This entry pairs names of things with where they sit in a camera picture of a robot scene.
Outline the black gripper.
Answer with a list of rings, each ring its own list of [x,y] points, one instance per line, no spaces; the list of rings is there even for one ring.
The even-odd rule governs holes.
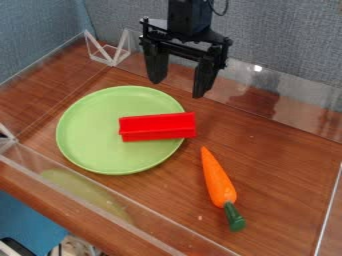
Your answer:
[[[212,88],[219,69],[224,69],[227,66],[232,40],[211,28],[205,28],[193,35],[172,32],[163,19],[143,17],[140,24],[143,26],[140,45],[144,51],[148,79],[153,84],[160,83],[167,76],[169,54],[192,61],[197,61],[205,55],[213,59],[201,59],[195,68],[192,97],[203,97]],[[187,46],[188,42],[208,43],[209,49],[192,48]]]

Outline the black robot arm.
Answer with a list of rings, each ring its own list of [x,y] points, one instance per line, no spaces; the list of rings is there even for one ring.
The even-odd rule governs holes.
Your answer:
[[[159,84],[167,77],[171,55],[197,63],[193,73],[192,97],[200,98],[212,88],[220,69],[227,67],[232,40],[211,29],[212,14],[219,13],[213,0],[168,0],[167,19],[143,17],[139,37],[148,79]]]

